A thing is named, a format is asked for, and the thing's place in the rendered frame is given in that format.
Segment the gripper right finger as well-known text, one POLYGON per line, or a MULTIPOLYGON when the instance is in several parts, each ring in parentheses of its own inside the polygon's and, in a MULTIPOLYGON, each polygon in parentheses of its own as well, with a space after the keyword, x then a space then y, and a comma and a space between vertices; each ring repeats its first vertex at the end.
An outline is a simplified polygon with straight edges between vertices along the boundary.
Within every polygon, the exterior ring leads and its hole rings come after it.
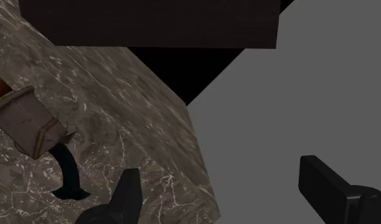
POLYGON ((325 224, 381 224, 381 191, 349 184, 315 155, 300 158, 298 188, 325 224))

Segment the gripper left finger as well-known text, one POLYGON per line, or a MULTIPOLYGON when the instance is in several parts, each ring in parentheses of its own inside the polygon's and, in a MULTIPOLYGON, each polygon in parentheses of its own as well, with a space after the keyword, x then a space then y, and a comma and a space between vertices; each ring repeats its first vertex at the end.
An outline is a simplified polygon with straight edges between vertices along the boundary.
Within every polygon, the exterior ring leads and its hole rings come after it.
POLYGON ((125 169, 109 203, 86 209, 75 224, 138 224, 142 205, 139 169, 125 169))

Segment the grey brown gold-trimmed object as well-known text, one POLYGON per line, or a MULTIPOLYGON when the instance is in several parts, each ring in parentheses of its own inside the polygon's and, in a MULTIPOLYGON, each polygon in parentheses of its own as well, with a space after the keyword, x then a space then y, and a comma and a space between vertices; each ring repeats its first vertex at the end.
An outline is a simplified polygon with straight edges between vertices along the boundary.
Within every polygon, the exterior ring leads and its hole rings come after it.
POLYGON ((62 171, 62 186, 52 193, 61 200, 83 200, 90 193, 80 186, 80 175, 74 156, 66 146, 69 133, 36 97, 32 85, 13 90, 0 77, 0 129, 14 142, 16 149, 37 160, 50 153, 62 171))

